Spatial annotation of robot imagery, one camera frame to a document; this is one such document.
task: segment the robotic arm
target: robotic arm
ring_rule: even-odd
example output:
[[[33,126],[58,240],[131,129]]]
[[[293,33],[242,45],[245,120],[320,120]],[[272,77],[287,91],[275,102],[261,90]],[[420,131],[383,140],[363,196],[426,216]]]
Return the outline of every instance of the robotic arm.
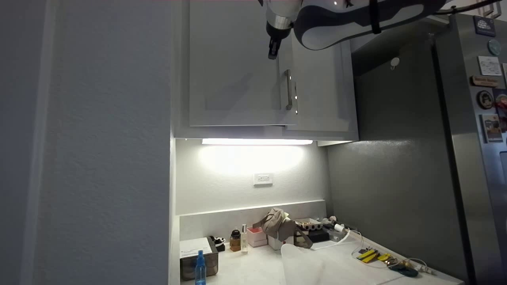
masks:
[[[266,6],[269,58],[294,30],[307,49],[325,49],[348,38],[380,33],[437,12],[447,0],[260,0]]]

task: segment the white cabinet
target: white cabinet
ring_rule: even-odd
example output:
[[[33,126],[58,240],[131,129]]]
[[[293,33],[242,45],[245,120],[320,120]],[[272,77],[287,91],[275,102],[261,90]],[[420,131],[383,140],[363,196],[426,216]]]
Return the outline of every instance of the white cabinet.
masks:
[[[255,0],[182,1],[176,136],[356,139],[348,42],[307,50],[291,34],[268,58]]]

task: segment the light strip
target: light strip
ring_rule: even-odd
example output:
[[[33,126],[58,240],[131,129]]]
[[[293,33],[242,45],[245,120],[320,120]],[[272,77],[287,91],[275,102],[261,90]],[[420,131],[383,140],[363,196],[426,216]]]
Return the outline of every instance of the light strip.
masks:
[[[214,145],[309,145],[312,139],[229,139],[229,137],[204,137],[203,144]]]

